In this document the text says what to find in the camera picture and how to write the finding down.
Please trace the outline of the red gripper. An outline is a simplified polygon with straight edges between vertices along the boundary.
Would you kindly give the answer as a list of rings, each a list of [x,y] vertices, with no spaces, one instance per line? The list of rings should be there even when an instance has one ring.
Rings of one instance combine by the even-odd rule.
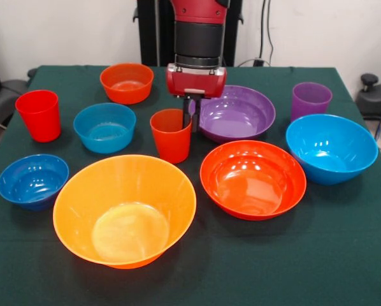
[[[191,94],[202,98],[218,98],[222,95],[226,84],[227,70],[224,67],[217,69],[193,69],[168,64],[166,68],[166,83],[171,95],[186,97]],[[189,113],[191,98],[183,99],[183,121],[185,129],[192,123],[192,132],[199,131],[201,113],[201,99],[193,101],[193,114]]]

